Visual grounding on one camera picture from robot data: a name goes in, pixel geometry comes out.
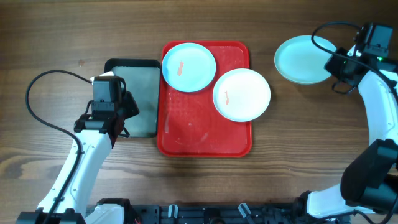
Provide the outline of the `white plate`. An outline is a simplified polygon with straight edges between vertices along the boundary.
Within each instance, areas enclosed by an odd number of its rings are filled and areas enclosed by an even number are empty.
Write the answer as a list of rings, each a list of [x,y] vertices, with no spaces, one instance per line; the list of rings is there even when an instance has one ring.
[[[228,120],[252,121],[260,117],[271,102],[271,88],[258,72],[237,68],[222,75],[213,88],[213,104]]]

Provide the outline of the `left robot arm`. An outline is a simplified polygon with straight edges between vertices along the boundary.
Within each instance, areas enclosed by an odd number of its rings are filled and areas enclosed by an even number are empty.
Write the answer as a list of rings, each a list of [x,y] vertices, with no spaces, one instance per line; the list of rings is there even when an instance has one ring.
[[[21,212],[17,223],[137,223],[139,216],[128,199],[105,198],[86,214],[96,176],[117,137],[124,120],[138,114],[130,92],[118,109],[84,114],[76,122],[71,151],[50,192],[33,212]]]

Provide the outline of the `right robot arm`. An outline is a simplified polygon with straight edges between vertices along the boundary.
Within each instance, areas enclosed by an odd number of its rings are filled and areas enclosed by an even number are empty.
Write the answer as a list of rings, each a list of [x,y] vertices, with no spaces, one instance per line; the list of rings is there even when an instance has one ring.
[[[305,192],[292,205],[292,216],[308,223],[338,222],[370,213],[387,223],[397,213],[397,62],[378,54],[335,51],[325,68],[356,87],[368,119],[369,146],[343,172],[341,182]]]

